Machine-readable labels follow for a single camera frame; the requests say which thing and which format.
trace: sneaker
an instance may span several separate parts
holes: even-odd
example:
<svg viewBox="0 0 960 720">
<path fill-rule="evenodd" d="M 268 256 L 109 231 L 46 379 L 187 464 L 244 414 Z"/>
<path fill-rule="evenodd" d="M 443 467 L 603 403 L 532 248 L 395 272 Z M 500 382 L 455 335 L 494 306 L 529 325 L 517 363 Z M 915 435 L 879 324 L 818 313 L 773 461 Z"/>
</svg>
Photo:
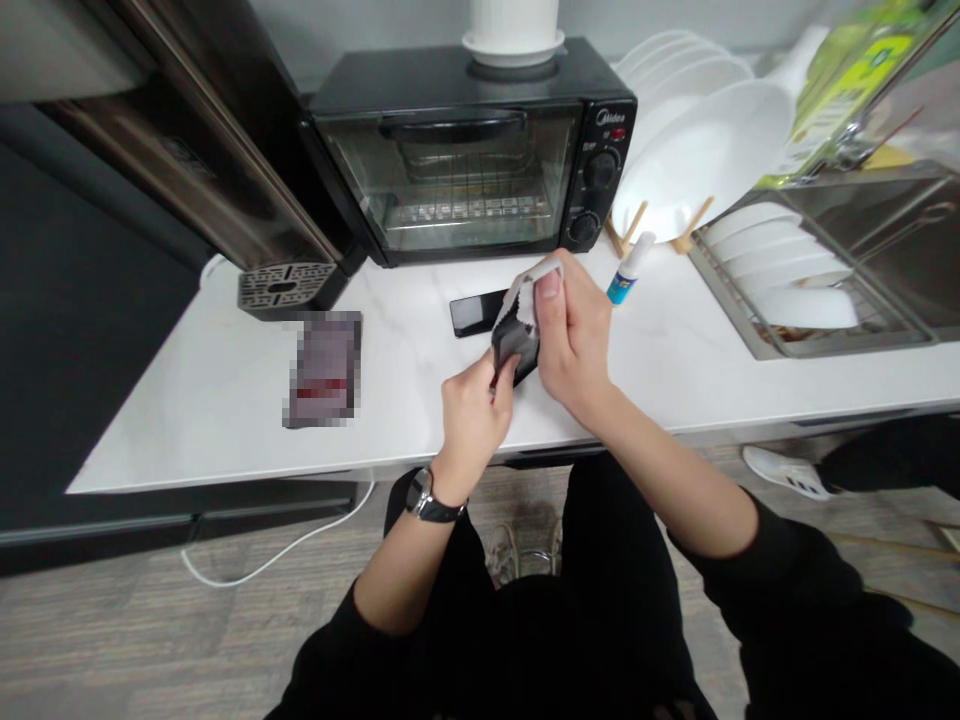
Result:
<svg viewBox="0 0 960 720">
<path fill-rule="evenodd" d="M 830 499 L 830 493 L 823 486 L 812 462 L 750 445 L 743 449 L 743 461 L 764 480 L 788 487 L 811 500 L 825 502 Z"/>
<path fill-rule="evenodd" d="M 494 528 L 490 547 L 487 549 L 486 563 L 487 572 L 497 589 L 520 577 L 520 553 L 517 551 L 513 528 L 508 524 L 503 523 Z"/>
<path fill-rule="evenodd" d="M 551 575 L 560 575 L 560 568 L 563 566 L 561 548 L 563 548 L 563 518 L 557 520 L 557 524 L 553 526 L 553 532 L 550 533 Z"/>
</svg>

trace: white plate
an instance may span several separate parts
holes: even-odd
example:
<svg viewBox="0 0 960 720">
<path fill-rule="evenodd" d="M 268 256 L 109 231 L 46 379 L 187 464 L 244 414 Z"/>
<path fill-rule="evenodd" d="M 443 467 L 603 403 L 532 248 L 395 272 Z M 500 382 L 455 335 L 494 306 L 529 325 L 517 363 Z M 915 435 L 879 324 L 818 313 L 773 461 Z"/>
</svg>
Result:
<svg viewBox="0 0 960 720">
<path fill-rule="evenodd" d="M 706 96 L 752 77 L 753 71 L 743 61 L 713 57 L 692 63 L 662 81 L 638 103 L 626 164 L 629 166 L 654 136 Z"/>
<path fill-rule="evenodd" d="M 696 45 L 687 47 L 680 52 L 658 57 L 655 61 L 644 63 L 630 77 L 624 80 L 624 84 L 633 90 L 640 103 L 646 103 L 647 93 L 655 89 L 660 83 L 670 80 L 680 71 L 702 62 L 703 60 L 723 60 L 728 58 L 726 52 L 722 49 L 710 45 Z"/>
<path fill-rule="evenodd" d="M 754 203 L 717 220 L 703 234 L 703 239 L 707 245 L 713 247 L 741 230 L 772 220 L 785 220 L 794 226 L 798 226 L 800 225 L 800 214 L 777 203 Z"/>
<path fill-rule="evenodd" d="M 611 222 L 626 234 L 640 203 L 639 230 L 667 242 L 684 233 L 711 195 L 702 222 L 739 200 L 770 169 L 793 125 L 794 102 L 779 86 L 747 80 L 714 93 L 658 133 L 627 167 Z"/>
<path fill-rule="evenodd" d="M 852 274 L 853 270 L 834 257 L 813 258 L 744 275 L 737 278 L 737 284 L 741 290 L 753 296 L 763 290 L 795 283 L 811 288 L 828 287 L 846 280 Z"/>
<path fill-rule="evenodd" d="M 472 33 L 463 36 L 463 46 L 471 52 L 473 59 L 481 65 L 490 67 L 528 67 L 530 65 L 539 65 L 545 63 L 553 57 L 557 48 L 563 45 L 564 34 L 562 30 L 557 30 L 557 36 L 553 43 L 540 50 L 525 50 L 515 52 L 511 50 L 502 50 L 498 48 L 482 48 L 474 45 Z"/>
<path fill-rule="evenodd" d="M 744 275 L 760 272 L 761 270 L 768 270 L 770 268 L 800 262 L 801 260 L 821 257 L 834 257 L 834 255 L 812 239 L 801 238 L 793 242 L 783 243 L 741 255 L 726 263 L 726 267 L 727 272 L 734 278 L 741 278 Z"/>
<path fill-rule="evenodd" d="M 672 43 L 668 43 L 663 47 L 657 48 L 649 55 L 638 58 L 629 70 L 625 69 L 619 73 L 620 79 L 623 80 L 624 85 L 627 87 L 632 87 L 638 83 L 657 63 L 662 62 L 663 60 L 668 60 L 674 55 L 679 55 L 680 53 L 687 52 L 688 50 L 703 50 L 708 48 L 713 50 L 714 46 L 707 43 L 706 40 L 701 40 L 700 38 L 683 38 L 682 40 L 674 40 Z"/>
<path fill-rule="evenodd" d="M 636 45 L 630 52 L 624 55 L 620 62 L 613 66 L 618 75 L 621 72 L 630 72 L 639 62 L 652 55 L 660 48 L 669 45 L 675 40 L 699 40 L 699 36 L 689 30 L 667 30 L 648 37 L 639 45 Z"/>
<path fill-rule="evenodd" d="M 734 258 L 766 248 L 807 240 L 816 242 L 816 238 L 802 230 L 789 218 L 760 223 L 726 238 L 714 245 L 711 250 L 720 262 L 730 262 Z"/>
<path fill-rule="evenodd" d="M 853 301 L 839 288 L 774 288 L 750 300 L 770 325 L 839 330 L 860 324 Z"/>
</svg>

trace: oven door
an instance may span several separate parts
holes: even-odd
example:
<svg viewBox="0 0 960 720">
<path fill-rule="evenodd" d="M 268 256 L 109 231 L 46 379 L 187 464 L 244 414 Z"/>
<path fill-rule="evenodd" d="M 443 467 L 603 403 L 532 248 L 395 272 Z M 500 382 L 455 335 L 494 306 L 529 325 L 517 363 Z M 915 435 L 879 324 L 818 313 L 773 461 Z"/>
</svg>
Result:
<svg viewBox="0 0 960 720">
<path fill-rule="evenodd" d="M 550 252 L 583 105 L 317 119 L 388 266 Z"/>
</svg>

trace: person's right hand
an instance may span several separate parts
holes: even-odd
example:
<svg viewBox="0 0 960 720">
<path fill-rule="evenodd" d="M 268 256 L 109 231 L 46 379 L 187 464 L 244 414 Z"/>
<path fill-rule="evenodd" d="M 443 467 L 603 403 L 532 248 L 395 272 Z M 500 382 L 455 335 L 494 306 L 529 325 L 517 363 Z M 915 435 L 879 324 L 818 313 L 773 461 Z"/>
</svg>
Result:
<svg viewBox="0 0 960 720">
<path fill-rule="evenodd" d="M 616 388 L 607 374 L 613 305 L 574 257 L 557 250 L 556 271 L 537 281 L 540 379 L 554 400 L 596 434 Z"/>
</svg>

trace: oven glass window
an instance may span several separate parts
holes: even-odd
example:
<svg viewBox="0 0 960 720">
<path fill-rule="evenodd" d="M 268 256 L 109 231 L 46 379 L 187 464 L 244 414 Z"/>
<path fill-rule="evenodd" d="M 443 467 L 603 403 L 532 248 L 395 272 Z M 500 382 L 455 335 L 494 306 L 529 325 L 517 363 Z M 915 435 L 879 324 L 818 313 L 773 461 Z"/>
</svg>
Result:
<svg viewBox="0 0 960 720">
<path fill-rule="evenodd" d="M 489 122 L 476 132 L 468 122 L 453 135 L 427 121 L 418 126 L 417 115 L 397 132 L 389 128 L 395 118 L 318 127 L 387 249 L 456 250 L 557 235 L 581 109 L 577 103 L 499 111 L 507 121 L 492 132 Z"/>
</svg>

